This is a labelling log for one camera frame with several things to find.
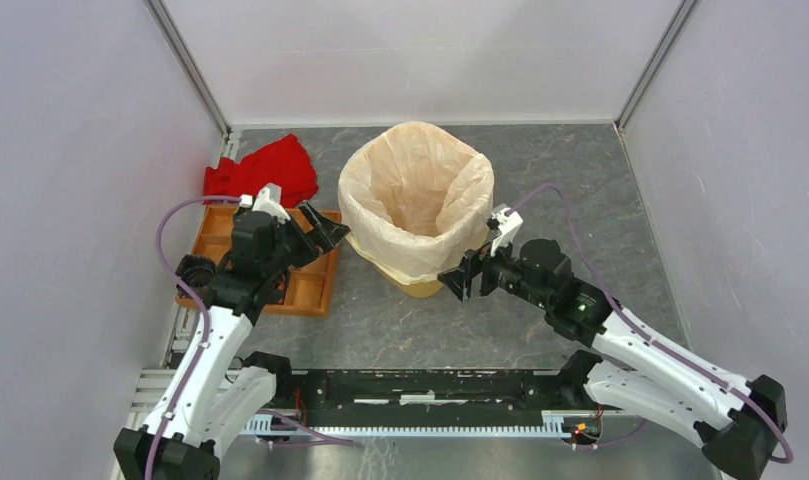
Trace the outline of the yellow plastic trash bin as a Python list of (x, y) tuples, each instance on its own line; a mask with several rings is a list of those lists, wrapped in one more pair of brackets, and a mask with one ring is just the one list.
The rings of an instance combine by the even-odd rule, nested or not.
[(436, 272), (417, 276), (396, 273), (390, 279), (402, 292), (414, 298), (430, 297), (443, 288)]

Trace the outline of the translucent white trash bag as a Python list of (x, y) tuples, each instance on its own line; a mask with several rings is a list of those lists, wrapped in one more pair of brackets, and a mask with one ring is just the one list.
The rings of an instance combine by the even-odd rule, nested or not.
[(439, 275), (481, 246), (494, 183), (483, 153), (436, 125), (411, 121), (351, 155), (340, 172), (338, 205), (352, 248), (393, 283), (396, 273)]

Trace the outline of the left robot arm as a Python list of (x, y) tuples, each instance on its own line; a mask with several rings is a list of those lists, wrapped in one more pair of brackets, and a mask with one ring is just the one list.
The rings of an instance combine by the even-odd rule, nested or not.
[(284, 298), (290, 273), (333, 251), (349, 234), (308, 202), (302, 226), (274, 201), (242, 201), (230, 248), (204, 296), (191, 344), (161, 399), (137, 429), (122, 429), (113, 451), (127, 479), (216, 479), (221, 460), (256, 412), (294, 394), (287, 358), (255, 352), (219, 391), (238, 348), (265, 306)]

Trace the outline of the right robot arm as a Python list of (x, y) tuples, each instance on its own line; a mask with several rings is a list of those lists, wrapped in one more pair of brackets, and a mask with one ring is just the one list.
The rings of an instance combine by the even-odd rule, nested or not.
[(557, 382), (571, 408), (590, 401), (664, 427), (693, 445), (734, 479), (758, 479), (770, 462), (794, 454), (783, 386), (767, 375), (753, 380), (682, 348), (641, 321), (603, 289), (578, 279), (557, 242), (536, 239), (518, 254), (511, 245), (469, 250), (439, 281), (465, 301), (500, 289), (544, 312), (545, 322), (583, 350)]

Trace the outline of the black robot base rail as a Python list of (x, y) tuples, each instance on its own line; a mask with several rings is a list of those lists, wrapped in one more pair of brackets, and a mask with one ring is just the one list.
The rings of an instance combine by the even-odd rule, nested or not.
[(533, 427), (596, 412), (572, 374), (533, 369), (294, 371), (267, 408), (310, 427)]

